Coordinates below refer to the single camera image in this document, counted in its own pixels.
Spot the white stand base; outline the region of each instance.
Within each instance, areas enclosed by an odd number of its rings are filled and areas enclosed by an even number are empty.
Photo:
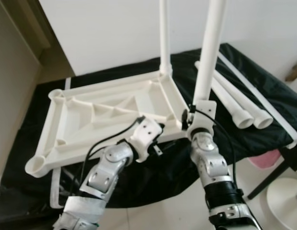
[[[289,230],[297,230],[297,180],[280,178],[267,191],[267,202],[273,215]]]

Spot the white plastic tube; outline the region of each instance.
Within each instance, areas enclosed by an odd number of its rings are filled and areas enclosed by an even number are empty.
[[[169,44],[168,0],[159,0],[160,14],[160,73],[172,75],[171,53]]]
[[[199,61],[195,62],[195,66],[199,68]],[[233,122],[240,128],[248,128],[253,124],[254,118],[249,114],[248,111],[242,109],[242,107],[235,101],[235,99],[221,86],[216,80],[212,79],[212,90],[216,96],[220,99],[224,107],[232,115]]]
[[[259,108],[232,83],[223,77],[218,71],[214,71],[215,79],[229,92],[229,94],[254,117],[254,126],[257,129],[268,127],[272,122],[272,116],[265,110]]]
[[[221,31],[227,0],[210,0],[208,18],[201,53],[201,68],[197,73],[193,104],[208,100],[211,82],[220,47]]]

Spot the black cable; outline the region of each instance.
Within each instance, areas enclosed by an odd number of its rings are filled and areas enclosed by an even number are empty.
[[[91,153],[91,152],[93,151],[93,149],[94,149],[97,145],[101,144],[102,142],[105,142],[105,141],[107,141],[107,140],[109,140],[109,139],[111,139],[111,138],[117,137],[117,136],[119,136],[119,135],[121,135],[121,134],[127,132],[129,129],[131,129],[131,128],[137,123],[137,121],[138,121],[139,119],[140,119],[140,118],[135,119],[134,122],[133,122],[130,126],[128,126],[127,128],[125,128],[124,130],[122,130],[122,131],[120,131],[120,132],[118,132],[118,133],[116,133],[116,134],[114,134],[114,135],[112,135],[112,136],[110,136],[110,137],[107,137],[107,138],[105,138],[105,139],[103,139],[103,140],[101,140],[101,141],[95,143],[95,144],[90,148],[90,150],[88,151],[88,153],[87,153],[87,155],[86,155],[86,157],[85,157],[85,160],[84,160],[84,162],[83,162],[83,164],[82,164],[82,170],[81,170],[81,176],[80,176],[80,184],[83,183],[83,175],[84,175],[84,169],[85,169],[86,162],[87,162],[93,155],[95,155],[95,154],[100,150],[100,149],[98,149],[98,150],[94,151],[93,153]]]
[[[209,118],[210,120],[212,120],[222,131],[223,133],[225,134],[226,138],[228,139],[228,143],[230,145],[230,148],[231,148],[231,152],[233,154],[233,180],[234,180],[234,183],[235,185],[237,186],[237,180],[236,180],[236,153],[235,153],[235,150],[234,150],[234,146],[233,146],[233,143],[229,137],[229,134],[226,132],[226,130],[223,128],[223,126],[217,122],[216,120],[214,120],[212,117],[210,117],[208,114],[202,112],[202,111],[199,111],[197,109],[195,109],[196,112],[206,116],[207,118]]]

